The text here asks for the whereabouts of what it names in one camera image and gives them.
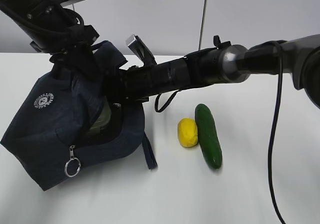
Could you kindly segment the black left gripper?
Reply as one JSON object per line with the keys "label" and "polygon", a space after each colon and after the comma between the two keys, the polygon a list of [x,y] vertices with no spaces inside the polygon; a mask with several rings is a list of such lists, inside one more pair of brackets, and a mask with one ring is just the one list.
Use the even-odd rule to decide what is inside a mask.
{"label": "black left gripper", "polygon": [[40,15],[42,31],[32,34],[30,46],[38,53],[56,54],[56,63],[83,74],[91,81],[100,76],[90,46],[100,36],[75,11],[49,6]]}

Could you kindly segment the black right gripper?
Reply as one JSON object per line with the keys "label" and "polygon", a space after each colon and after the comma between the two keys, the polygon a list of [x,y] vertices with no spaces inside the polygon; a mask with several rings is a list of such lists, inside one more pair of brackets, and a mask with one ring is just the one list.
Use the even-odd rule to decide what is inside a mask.
{"label": "black right gripper", "polygon": [[133,84],[130,84],[129,75],[142,69],[143,67],[133,65],[127,70],[118,67],[106,70],[101,87],[102,95],[111,103],[148,102],[149,97],[134,97],[133,91],[130,90],[130,87],[136,84],[137,77],[134,77]]}

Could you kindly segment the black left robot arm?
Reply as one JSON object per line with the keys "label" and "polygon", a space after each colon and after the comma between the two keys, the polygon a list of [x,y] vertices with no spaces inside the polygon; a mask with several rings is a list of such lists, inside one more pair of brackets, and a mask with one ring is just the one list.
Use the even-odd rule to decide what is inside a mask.
{"label": "black left robot arm", "polygon": [[0,0],[0,7],[31,38],[30,45],[36,52],[50,54],[56,66],[95,80],[100,70],[93,50],[99,34],[80,14],[66,8],[80,1]]}

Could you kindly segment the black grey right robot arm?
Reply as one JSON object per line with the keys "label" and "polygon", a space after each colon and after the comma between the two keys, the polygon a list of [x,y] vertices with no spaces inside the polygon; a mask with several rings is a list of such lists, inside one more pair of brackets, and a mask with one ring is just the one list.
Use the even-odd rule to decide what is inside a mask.
{"label": "black grey right robot arm", "polygon": [[242,83],[250,75],[291,75],[293,86],[305,90],[313,104],[320,104],[320,37],[268,41],[251,48],[213,39],[212,48],[157,64],[151,56],[142,67],[115,70],[103,84],[109,100],[141,100],[171,91],[214,84]]}

